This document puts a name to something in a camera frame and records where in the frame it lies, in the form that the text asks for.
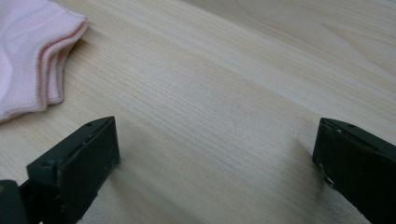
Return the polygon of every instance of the wooden table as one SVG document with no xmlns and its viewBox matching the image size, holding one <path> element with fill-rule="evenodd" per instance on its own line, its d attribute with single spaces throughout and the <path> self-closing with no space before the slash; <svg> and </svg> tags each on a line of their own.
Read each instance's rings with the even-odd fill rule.
<svg viewBox="0 0 396 224">
<path fill-rule="evenodd" d="M 368 223 L 322 181 L 321 117 L 396 144 L 394 0 L 57 0 L 89 28 L 65 99 L 0 125 L 0 178 L 114 115 L 122 165 L 79 223 Z"/>
</svg>

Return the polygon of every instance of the folded sock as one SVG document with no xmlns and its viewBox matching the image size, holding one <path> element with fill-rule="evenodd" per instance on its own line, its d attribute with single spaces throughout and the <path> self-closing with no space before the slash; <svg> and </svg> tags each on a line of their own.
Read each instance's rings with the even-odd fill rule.
<svg viewBox="0 0 396 224">
<path fill-rule="evenodd" d="M 64 99 L 64 65 L 71 48 L 87 29 L 87 22 L 81 20 L 73 33 L 53 45 L 54 54 L 49 60 L 49 79 L 47 88 L 47 104 L 59 104 Z"/>
<path fill-rule="evenodd" d="M 65 59 L 86 28 L 47 0 L 0 1 L 0 122 L 62 101 Z"/>
</svg>

